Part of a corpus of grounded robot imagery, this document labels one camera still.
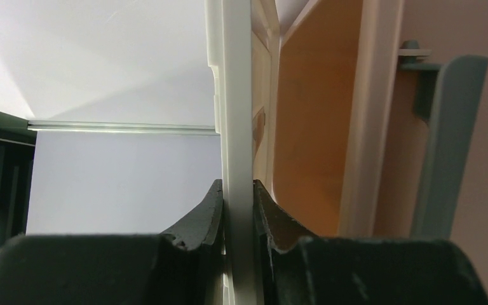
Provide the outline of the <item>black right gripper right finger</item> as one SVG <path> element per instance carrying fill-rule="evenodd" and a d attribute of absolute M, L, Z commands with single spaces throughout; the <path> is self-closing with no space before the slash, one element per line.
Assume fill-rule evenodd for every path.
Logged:
<path fill-rule="evenodd" d="M 464 252 L 445 240 L 326 238 L 254 181 L 265 304 L 488 304 Z"/>

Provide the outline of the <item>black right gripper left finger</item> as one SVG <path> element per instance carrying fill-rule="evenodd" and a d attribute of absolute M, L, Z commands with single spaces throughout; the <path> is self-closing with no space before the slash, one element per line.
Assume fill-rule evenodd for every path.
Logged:
<path fill-rule="evenodd" d="M 222 304 L 223 192 L 158 234 L 29 235 L 0 248 L 0 304 Z"/>

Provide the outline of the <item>white plastic lid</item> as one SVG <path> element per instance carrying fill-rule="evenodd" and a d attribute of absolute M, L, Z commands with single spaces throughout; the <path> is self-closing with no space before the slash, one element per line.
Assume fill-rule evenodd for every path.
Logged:
<path fill-rule="evenodd" d="M 230 304 L 257 304 L 253 241 L 250 1 L 206 1 L 208 66 L 220 134 Z"/>

